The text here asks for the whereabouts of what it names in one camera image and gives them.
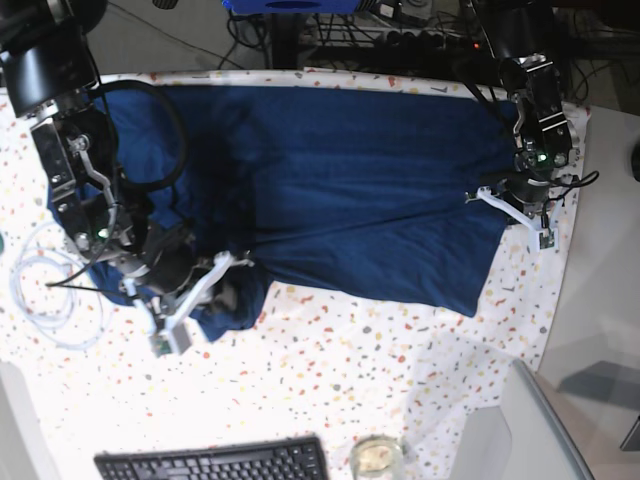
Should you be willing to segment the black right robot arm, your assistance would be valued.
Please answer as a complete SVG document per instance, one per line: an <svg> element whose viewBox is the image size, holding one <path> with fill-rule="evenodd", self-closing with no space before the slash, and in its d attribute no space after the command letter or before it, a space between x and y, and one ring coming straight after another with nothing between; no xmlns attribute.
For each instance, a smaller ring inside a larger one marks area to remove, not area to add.
<svg viewBox="0 0 640 480"><path fill-rule="evenodd" d="M2 2L2 77L15 115L34 121L30 133L52 205L87 267L109 262L136 286L178 296L197 287L205 270L187 222L165 228L152 221L149 196L184 173L186 125L158 88L102 83L86 35L105 10L103 1ZM157 180L131 181L117 160L119 139L104 101L110 92L134 90L158 101L177 134L175 165Z"/></svg>

